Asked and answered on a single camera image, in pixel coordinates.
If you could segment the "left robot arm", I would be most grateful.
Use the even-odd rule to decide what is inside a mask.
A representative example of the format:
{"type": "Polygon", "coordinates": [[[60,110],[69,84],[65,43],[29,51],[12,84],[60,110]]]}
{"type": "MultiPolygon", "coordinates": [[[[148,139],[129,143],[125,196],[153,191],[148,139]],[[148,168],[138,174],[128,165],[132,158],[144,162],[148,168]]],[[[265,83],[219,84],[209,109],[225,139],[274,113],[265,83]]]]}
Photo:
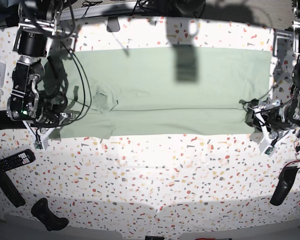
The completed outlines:
{"type": "Polygon", "coordinates": [[[260,152],[272,156],[279,144],[289,135],[300,129],[300,0],[292,1],[294,21],[292,33],[280,33],[283,39],[292,39],[292,49],[296,61],[292,63],[290,74],[292,81],[288,93],[288,100],[279,99],[252,99],[242,101],[246,108],[245,123],[262,132],[263,137],[258,146],[260,152]]]}

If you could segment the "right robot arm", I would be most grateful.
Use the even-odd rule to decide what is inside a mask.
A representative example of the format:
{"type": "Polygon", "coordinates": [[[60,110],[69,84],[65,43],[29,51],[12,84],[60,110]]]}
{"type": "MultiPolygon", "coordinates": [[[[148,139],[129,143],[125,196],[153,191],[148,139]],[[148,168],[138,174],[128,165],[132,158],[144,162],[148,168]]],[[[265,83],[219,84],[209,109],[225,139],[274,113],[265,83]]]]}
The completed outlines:
{"type": "Polygon", "coordinates": [[[49,135],[65,120],[74,119],[73,114],[64,112],[68,99],[61,90],[60,80],[51,94],[38,88],[45,76],[42,59],[47,59],[54,77],[58,77],[49,56],[53,42],[75,37],[74,24],[70,30],[60,26],[65,8],[69,8],[71,20],[75,19],[73,3],[72,0],[22,0],[18,6],[19,24],[12,50],[19,60],[12,72],[13,88],[6,115],[28,129],[37,150],[46,150],[49,135]]]}

